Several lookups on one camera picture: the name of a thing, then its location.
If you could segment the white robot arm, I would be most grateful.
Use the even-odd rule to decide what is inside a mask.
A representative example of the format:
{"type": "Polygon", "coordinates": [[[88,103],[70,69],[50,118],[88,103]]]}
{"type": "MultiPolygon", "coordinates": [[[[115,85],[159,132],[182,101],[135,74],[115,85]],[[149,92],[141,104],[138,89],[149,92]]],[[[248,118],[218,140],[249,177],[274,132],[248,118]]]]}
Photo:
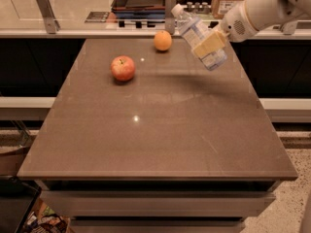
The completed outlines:
{"type": "Polygon", "coordinates": [[[228,11],[192,52],[205,57],[222,49],[226,41],[243,42],[269,26],[300,17],[311,17],[311,0],[244,0],[228,11]]]}

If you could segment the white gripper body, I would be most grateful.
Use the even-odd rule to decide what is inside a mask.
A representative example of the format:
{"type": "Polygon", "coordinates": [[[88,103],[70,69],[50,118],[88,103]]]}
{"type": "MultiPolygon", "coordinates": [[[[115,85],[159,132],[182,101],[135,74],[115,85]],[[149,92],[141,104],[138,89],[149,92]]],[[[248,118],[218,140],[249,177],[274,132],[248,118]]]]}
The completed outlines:
{"type": "Polygon", "coordinates": [[[225,14],[220,27],[227,38],[234,43],[244,42],[259,32],[248,16],[245,1],[238,2],[225,14]]]}

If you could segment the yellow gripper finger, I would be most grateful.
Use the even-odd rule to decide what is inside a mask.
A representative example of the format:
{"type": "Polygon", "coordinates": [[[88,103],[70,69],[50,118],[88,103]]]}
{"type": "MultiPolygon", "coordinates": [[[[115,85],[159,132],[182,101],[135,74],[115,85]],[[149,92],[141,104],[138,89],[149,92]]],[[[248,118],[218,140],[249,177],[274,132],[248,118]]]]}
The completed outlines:
{"type": "Polygon", "coordinates": [[[226,34],[221,31],[209,30],[205,34],[194,34],[193,54],[198,58],[225,47],[226,34]]]}

